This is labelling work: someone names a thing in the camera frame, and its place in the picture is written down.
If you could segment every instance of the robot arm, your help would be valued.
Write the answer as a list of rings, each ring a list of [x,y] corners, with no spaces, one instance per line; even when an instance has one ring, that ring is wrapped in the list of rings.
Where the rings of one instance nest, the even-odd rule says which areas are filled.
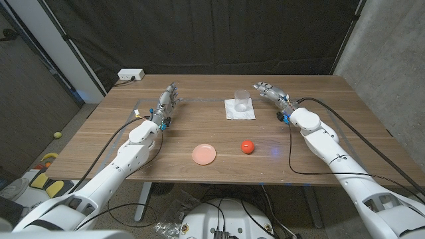
[[[129,139],[118,149],[115,159],[80,190],[53,198],[31,211],[13,232],[32,230],[75,230],[99,214],[126,177],[142,167],[155,145],[159,130],[171,121],[177,102],[177,88],[172,83],[162,93],[151,120],[145,120],[129,133]],[[93,228],[95,220],[79,230]]]
[[[253,85],[269,98],[295,126],[301,128],[307,146],[334,173],[367,172],[338,144],[335,131],[317,114],[299,108],[277,87]],[[380,186],[366,175],[335,175],[359,212],[373,238],[425,238],[425,205]]]

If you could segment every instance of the black curtain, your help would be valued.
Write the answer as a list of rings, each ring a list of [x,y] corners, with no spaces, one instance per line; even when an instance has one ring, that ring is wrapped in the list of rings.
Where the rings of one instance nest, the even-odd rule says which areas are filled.
[[[146,74],[329,74],[359,0],[46,0],[106,90]]]

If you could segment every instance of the concrete wall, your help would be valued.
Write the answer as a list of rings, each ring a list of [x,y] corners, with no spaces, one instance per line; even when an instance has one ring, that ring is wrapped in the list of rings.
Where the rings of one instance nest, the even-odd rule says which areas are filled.
[[[425,172],[424,53],[425,1],[367,0],[334,74]]]

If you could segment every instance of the table top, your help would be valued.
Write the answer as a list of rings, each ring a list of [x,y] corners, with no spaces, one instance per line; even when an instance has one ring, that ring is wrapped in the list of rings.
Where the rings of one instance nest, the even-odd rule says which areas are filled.
[[[79,179],[89,168],[111,135],[133,119],[133,110],[149,115],[159,96],[176,82],[184,100],[173,113],[172,124],[163,132],[162,148],[157,157],[129,179],[174,183],[238,183],[283,185],[339,185],[333,175],[298,175],[288,165],[290,135],[288,126],[276,118],[278,108],[260,96],[252,85],[267,82],[280,87],[291,98],[313,97],[324,101],[362,133],[372,144],[393,160],[419,185],[425,177],[419,166],[389,134],[353,89],[340,76],[224,76],[224,75],[146,75],[142,81],[113,88],[78,130],[69,144],[47,170],[52,179]],[[250,92],[256,119],[226,119],[224,100],[234,91]],[[409,185],[391,166],[364,144],[348,127],[315,102],[300,104],[315,112],[339,135],[341,146],[371,174]],[[112,141],[88,175],[91,179],[107,165],[128,133],[139,125],[129,125]],[[240,149],[251,140],[255,150],[247,155]],[[161,145],[150,153],[151,159]],[[192,160],[192,150],[208,143],[216,149],[209,165]],[[307,147],[299,128],[292,127],[292,167],[304,173],[330,172],[329,167]],[[382,185],[393,184],[377,179]]]

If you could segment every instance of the tennis ball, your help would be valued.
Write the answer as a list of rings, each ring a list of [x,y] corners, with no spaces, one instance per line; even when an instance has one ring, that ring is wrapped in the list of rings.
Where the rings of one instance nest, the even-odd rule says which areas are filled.
[[[61,132],[56,132],[56,133],[54,133],[53,134],[53,137],[55,137],[55,138],[60,138],[60,137],[62,137],[62,133]]]

